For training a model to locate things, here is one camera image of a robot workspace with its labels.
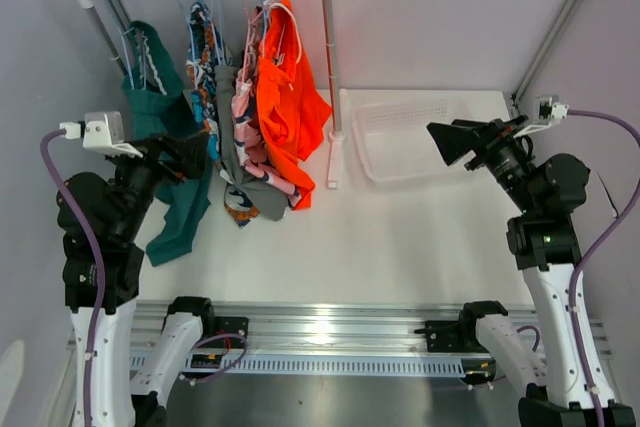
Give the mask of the teal green shorts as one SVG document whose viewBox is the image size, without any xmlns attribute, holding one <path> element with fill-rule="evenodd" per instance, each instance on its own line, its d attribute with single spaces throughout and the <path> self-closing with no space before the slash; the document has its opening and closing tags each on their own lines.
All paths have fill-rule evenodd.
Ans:
<svg viewBox="0 0 640 427">
<path fill-rule="evenodd" d="M 193 180 L 168 181 L 156 198 L 168 206 L 161 233 L 146 246 L 152 266 L 174 261 L 193 249 L 200 221 L 210 206 L 208 198 L 212 165 L 206 149 L 196 145 L 202 127 L 184 95 L 184 83 L 156 29 L 133 21 L 127 37 L 135 56 L 134 66 L 122 83 L 128 100 L 136 140 L 149 140 L 159 159 L 176 164 L 186 154 L 202 169 Z"/>
</svg>

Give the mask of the pink shark print shorts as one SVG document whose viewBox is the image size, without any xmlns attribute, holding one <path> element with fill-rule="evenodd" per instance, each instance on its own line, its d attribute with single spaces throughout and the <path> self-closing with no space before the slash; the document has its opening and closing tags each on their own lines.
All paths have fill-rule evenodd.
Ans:
<svg viewBox="0 0 640 427">
<path fill-rule="evenodd" d="M 255 7 L 251 17 L 258 15 Z M 255 28 L 262 31 L 262 20 Z M 253 33 L 249 44 L 245 42 L 243 63 L 236 78 L 236 93 L 231 102 L 234 124 L 234 145 L 241 167 L 253 177 L 283 192 L 293 208 L 300 201 L 298 188 L 282 177 L 272 165 L 262 136 L 257 112 L 257 77 L 259 33 Z"/>
</svg>

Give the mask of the grey shorts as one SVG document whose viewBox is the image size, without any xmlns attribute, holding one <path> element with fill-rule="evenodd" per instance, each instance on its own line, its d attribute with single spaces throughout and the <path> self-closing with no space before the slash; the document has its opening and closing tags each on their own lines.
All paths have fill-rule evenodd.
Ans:
<svg viewBox="0 0 640 427">
<path fill-rule="evenodd" d="M 224 64 L 214 67 L 220 143 L 219 174 L 227 182 L 224 206 L 234 222 L 244 227 L 258 216 L 271 221 L 282 219 L 288 201 L 283 192 L 248 173 L 238 158 L 232 114 L 238 71 L 237 67 Z"/>
</svg>

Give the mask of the blue orange patterned shorts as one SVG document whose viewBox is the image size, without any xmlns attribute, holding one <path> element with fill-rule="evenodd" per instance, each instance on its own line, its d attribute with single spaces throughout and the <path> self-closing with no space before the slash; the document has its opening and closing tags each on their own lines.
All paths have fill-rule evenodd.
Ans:
<svg viewBox="0 0 640 427">
<path fill-rule="evenodd" d="M 194 85 L 191 91 L 192 109 L 196 122 L 209 134 L 207 153 L 219 175 L 227 182 L 224 193 L 225 209 L 236 225 L 242 228 L 258 216 L 259 210 L 233 184 L 220 153 L 221 133 L 214 68 L 226 65 L 224 43 L 204 0 L 196 0 L 191 5 L 187 21 L 191 47 L 186 68 Z"/>
</svg>

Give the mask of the pink wire hanger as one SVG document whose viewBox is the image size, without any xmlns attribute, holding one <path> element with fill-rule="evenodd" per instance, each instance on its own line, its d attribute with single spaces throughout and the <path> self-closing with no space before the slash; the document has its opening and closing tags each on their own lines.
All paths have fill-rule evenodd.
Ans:
<svg viewBox="0 0 640 427">
<path fill-rule="evenodd" d="M 253 33 L 259 33 L 259 38 L 258 38 L 259 42 L 258 42 L 257 46 L 260 48 L 259 52 L 261 54 L 264 54 L 263 39 L 264 39 L 264 36 L 266 34 L 266 30 L 267 30 L 267 27 L 268 27 L 268 21 L 267 21 L 266 9 L 264 7 L 264 1 L 263 0 L 259 0 L 259 1 L 260 1 L 260 6 L 259 6 L 258 15 L 255 16 L 255 17 L 251 17 L 250 13 L 249 13 L 249 5 L 248 5 L 247 0 L 242 0 L 244 12 L 245 12 L 246 19 L 247 19 L 246 44 L 249 44 L 249 41 L 251 40 Z M 259 19 L 262 20 L 262 31 L 259 31 L 258 29 L 255 28 L 256 22 Z"/>
</svg>

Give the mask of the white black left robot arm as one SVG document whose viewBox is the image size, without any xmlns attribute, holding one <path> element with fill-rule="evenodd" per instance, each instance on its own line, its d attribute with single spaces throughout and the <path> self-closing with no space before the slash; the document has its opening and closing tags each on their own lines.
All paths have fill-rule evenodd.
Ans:
<svg viewBox="0 0 640 427">
<path fill-rule="evenodd" d="M 62 278 L 76 346 L 76 426 L 163 426 L 187 354 L 209 345 L 217 323 L 208 298 L 176 298 L 160 338 L 136 375 L 130 336 L 144 252 L 135 238 L 159 187 L 203 179 L 210 162 L 203 133 L 154 136 L 114 145 L 114 176 L 92 172 L 58 182 L 64 232 Z"/>
</svg>

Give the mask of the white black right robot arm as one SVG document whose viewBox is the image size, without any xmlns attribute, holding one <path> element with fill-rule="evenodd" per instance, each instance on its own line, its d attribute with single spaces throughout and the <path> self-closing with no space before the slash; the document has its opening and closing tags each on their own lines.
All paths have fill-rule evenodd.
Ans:
<svg viewBox="0 0 640 427">
<path fill-rule="evenodd" d="M 503 121 L 456 119 L 427 126 L 446 165 L 467 157 L 486 168 L 520 213 L 506 238 L 534 302 L 544 354 L 538 356 L 497 301 L 464 305 L 456 329 L 468 350 L 488 351 L 519 395 L 523 426 L 634 426 L 601 367 L 583 293 L 582 253 L 572 222 L 586 201 L 590 170 L 571 154 L 533 162 L 531 135 L 556 126 L 525 116 Z"/>
</svg>

